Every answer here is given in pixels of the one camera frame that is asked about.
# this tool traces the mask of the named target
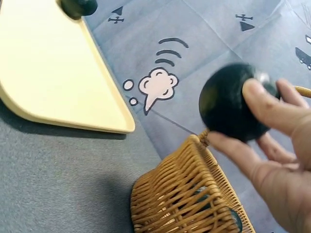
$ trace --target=fingernail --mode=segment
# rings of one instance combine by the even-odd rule
[[[265,92],[265,89],[256,79],[249,79],[244,83],[242,91],[247,95],[259,95]]]

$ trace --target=gray fabric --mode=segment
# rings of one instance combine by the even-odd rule
[[[124,137],[0,116],[1,233],[133,232],[132,185],[160,162],[137,120]]]
[[[311,37],[310,0],[98,0],[98,3],[99,9],[86,21],[119,83],[134,81],[134,88],[124,93],[127,100],[137,98],[139,104],[133,110],[161,158],[176,150],[190,133],[204,129],[198,111],[200,91],[211,74],[227,63],[250,62],[273,79],[287,78],[295,85],[311,87],[311,57],[306,56],[311,56],[311,38],[309,43],[306,41],[306,35]],[[122,12],[114,13],[120,7]],[[176,41],[160,43],[171,37],[183,40],[188,47]],[[180,56],[157,55],[163,50],[173,50]],[[156,63],[159,58],[174,62],[174,66]],[[139,88],[139,82],[157,67],[174,74],[179,83],[172,98],[157,100],[145,114],[146,94]],[[272,134],[292,151],[288,138],[275,131]],[[251,145],[264,157],[255,143]],[[255,229],[279,232],[253,186],[232,162],[213,152]]]

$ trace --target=dark green ball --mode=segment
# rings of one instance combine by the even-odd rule
[[[90,16],[97,10],[96,0],[60,0],[63,11],[72,19]]]
[[[275,82],[254,66],[244,63],[227,65],[204,85],[199,98],[199,111],[206,127],[243,142],[257,139],[269,128],[260,123],[248,108],[242,95],[246,80],[258,79],[276,98],[280,94]]]

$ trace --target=black triangle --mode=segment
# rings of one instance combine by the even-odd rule
[[[255,26],[248,24],[248,23],[244,23],[242,21],[240,22],[240,25],[241,25],[242,32],[245,32],[247,30],[251,30],[251,29],[255,28]]]
[[[116,13],[116,14],[118,14],[119,16],[121,16],[121,15],[122,15],[122,10],[123,10],[123,6],[122,6],[122,7],[119,7],[118,9],[116,9],[116,10],[114,10],[114,11],[112,11],[111,13]]]

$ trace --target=finger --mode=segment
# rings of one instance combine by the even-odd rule
[[[280,164],[290,164],[297,161],[294,154],[286,151],[268,133],[257,139],[257,144],[269,160],[276,161]]]
[[[291,85],[286,79],[280,79],[276,82],[276,86],[281,93],[283,100],[287,103],[309,108],[306,100],[296,91],[295,87]]]
[[[255,79],[247,80],[242,92],[248,107],[259,121],[288,136],[298,126],[311,122],[310,109],[278,101]]]
[[[234,162],[248,179],[252,178],[252,173],[261,163],[261,159],[250,146],[217,132],[209,132],[207,138],[210,144]]]

